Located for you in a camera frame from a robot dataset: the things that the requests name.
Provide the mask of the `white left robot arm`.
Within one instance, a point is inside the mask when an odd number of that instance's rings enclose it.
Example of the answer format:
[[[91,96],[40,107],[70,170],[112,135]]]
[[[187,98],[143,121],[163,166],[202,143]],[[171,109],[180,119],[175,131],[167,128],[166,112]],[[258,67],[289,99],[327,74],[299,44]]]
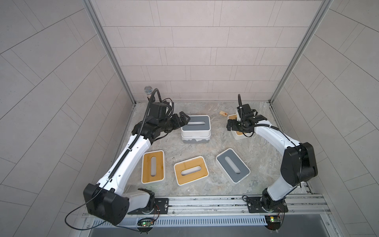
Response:
[[[119,224],[126,214],[140,210],[150,214],[155,208],[154,192],[140,188],[131,193],[124,189],[133,170],[144,153],[159,138],[187,125],[190,117],[184,112],[170,118],[148,116],[136,124],[129,141],[109,171],[97,182],[88,184],[83,196],[89,214],[113,225]]]

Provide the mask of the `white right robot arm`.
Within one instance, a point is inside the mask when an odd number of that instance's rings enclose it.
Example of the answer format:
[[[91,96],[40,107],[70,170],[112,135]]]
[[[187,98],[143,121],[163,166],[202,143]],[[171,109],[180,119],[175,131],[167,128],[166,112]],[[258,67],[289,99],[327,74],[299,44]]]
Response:
[[[259,135],[283,155],[279,177],[262,192],[261,207],[266,212],[276,211],[296,187],[318,175],[313,146],[287,136],[262,115],[240,120],[229,119],[227,130]]]

